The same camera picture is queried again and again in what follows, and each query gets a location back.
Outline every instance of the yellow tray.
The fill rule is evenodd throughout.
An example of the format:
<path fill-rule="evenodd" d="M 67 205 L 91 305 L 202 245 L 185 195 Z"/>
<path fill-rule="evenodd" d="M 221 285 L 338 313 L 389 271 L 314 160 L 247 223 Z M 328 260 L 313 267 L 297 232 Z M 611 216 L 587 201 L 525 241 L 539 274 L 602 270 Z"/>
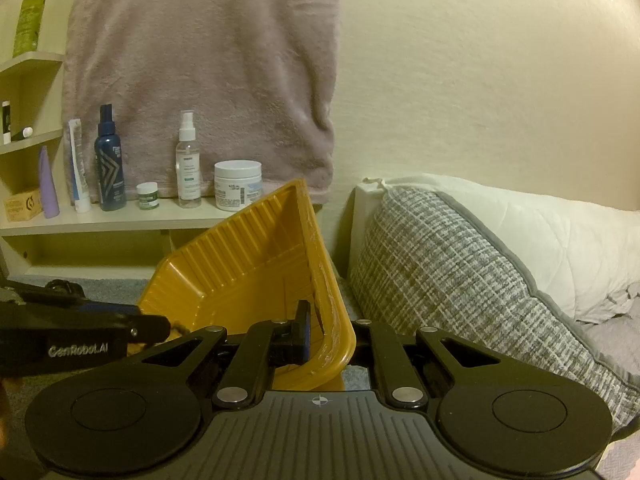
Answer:
<path fill-rule="evenodd" d="M 190 330 L 216 324 L 235 334 L 258 321 L 292 319 L 298 300 L 312 304 L 311 359 L 279 368 L 277 390 L 318 388 L 340 374 L 355 349 L 304 180 L 289 182 L 169 254 L 139 306 Z"/>

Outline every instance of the green liquid bottle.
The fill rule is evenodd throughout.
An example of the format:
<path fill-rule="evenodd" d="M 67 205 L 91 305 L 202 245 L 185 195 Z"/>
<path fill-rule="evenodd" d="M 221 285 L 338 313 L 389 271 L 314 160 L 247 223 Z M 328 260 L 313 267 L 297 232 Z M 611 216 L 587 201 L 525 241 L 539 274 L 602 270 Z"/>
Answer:
<path fill-rule="evenodd" d="M 15 29 L 14 57 L 38 49 L 45 0 L 23 0 Z"/>

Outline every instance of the human hand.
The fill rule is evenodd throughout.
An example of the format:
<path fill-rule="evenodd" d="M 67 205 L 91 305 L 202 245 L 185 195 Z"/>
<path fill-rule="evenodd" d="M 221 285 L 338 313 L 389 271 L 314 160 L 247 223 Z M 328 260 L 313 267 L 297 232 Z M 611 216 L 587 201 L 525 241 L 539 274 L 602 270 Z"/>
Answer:
<path fill-rule="evenodd" d="M 17 390 L 20 388 L 21 383 L 22 381 L 20 379 L 0 379 L 0 449 L 6 446 L 9 437 L 11 409 L 9 407 L 9 399 L 6 396 L 6 390 Z"/>

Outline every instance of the soap box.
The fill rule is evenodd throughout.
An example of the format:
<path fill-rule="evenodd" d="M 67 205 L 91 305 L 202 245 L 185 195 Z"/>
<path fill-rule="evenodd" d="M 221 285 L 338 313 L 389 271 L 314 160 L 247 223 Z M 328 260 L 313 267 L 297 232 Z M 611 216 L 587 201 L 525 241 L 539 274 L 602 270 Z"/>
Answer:
<path fill-rule="evenodd" d="M 40 190 L 36 188 L 4 199 L 4 210 L 6 211 L 6 219 L 9 222 L 31 220 L 42 212 Z"/>

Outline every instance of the beige wall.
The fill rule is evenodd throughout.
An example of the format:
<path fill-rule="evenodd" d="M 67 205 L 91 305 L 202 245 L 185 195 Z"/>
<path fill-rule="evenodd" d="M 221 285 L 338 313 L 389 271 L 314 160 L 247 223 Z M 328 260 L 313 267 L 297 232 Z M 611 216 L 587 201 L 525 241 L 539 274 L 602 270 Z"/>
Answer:
<path fill-rule="evenodd" d="M 19 3 L 0 0 L 0 30 Z M 640 0 L 342 0 L 341 16 L 335 178 L 319 216 L 341 270 L 366 176 L 640 205 Z M 2 60 L 13 38 L 0 38 Z"/>

